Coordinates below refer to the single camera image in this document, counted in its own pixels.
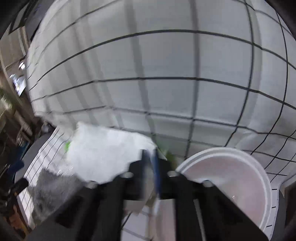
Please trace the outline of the grey cleaning cloth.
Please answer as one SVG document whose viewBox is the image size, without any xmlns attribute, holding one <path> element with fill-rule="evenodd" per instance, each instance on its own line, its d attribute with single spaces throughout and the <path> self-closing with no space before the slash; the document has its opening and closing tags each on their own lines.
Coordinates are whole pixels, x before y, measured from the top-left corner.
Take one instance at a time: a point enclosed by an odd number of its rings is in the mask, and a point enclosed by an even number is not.
<svg viewBox="0 0 296 241">
<path fill-rule="evenodd" d="M 42 169 L 35 186 L 28 186 L 33 202 L 32 222 L 40 225 L 84 185 L 76 175 L 58 175 Z"/>
</svg>

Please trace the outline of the white paper tissue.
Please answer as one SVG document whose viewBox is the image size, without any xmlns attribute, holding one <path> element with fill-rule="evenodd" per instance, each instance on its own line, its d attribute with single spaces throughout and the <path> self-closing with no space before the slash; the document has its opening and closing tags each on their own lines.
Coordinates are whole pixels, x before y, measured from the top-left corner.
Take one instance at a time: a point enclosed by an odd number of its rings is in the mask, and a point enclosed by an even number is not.
<svg viewBox="0 0 296 241">
<path fill-rule="evenodd" d="M 131 162 L 141 159 L 142 150 L 151 156 L 156 147 L 140 133 L 78 122 L 66 160 L 80 179 L 101 184 L 127 171 Z"/>
</svg>

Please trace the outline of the green plastic bottle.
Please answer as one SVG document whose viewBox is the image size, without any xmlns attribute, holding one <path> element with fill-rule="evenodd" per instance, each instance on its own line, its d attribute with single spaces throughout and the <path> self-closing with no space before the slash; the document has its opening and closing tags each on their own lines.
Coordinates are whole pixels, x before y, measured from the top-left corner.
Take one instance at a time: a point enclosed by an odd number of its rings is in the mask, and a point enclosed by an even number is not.
<svg viewBox="0 0 296 241">
<path fill-rule="evenodd" d="M 71 144 L 70 141 L 66 142 L 65 154 L 68 152 L 70 144 Z M 162 153 L 162 155 L 166 158 L 166 160 L 169 161 L 172 164 L 174 169 L 177 168 L 177 166 L 179 164 L 178 164 L 178 160 L 177 160 L 175 155 L 173 155 L 170 151 L 165 150 L 165 149 L 161 149 L 161 148 L 159 148 L 159 152 Z"/>
</svg>

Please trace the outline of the grey office chair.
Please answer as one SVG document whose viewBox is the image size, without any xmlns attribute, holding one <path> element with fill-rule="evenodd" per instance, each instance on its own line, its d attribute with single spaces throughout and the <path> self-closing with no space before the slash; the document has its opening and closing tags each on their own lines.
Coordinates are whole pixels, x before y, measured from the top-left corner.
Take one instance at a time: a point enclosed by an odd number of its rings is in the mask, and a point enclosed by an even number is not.
<svg viewBox="0 0 296 241">
<path fill-rule="evenodd" d="M 33 144 L 26 145 L 27 149 L 21 159 L 23 167 L 16 172 L 15 181 L 23 177 L 31 181 L 33 177 L 39 175 L 42 168 L 49 168 L 59 174 L 69 174 L 72 170 L 69 164 L 66 163 L 66 144 L 69 140 L 65 133 L 47 133 L 38 138 Z M 284 169 L 281 172 L 266 172 L 271 181 L 273 197 L 272 214 L 265 230 L 273 240 L 283 232 L 287 217 L 287 202 L 280 191 L 280 186 L 288 177 L 288 167 L 295 167 L 295 162 L 288 162 L 284 159 L 275 160 L 283 164 Z"/>
</svg>

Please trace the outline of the white grid-pattern cloth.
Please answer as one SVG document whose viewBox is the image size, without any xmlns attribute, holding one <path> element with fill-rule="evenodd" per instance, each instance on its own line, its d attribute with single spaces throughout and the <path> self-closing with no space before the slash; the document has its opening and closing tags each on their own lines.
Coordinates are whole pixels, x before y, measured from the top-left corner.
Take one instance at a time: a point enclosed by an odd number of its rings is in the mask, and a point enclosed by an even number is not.
<svg viewBox="0 0 296 241">
<path fill-rule="evenodd" d="M 26 57 L 34 113 L 57 126 L 25 177 L 58 173 L 78 122 L 138 132 L 178 163 L 211 147 L 295 171 L 295 37 L 265 1 L 55 1 Z"/>
</svg>

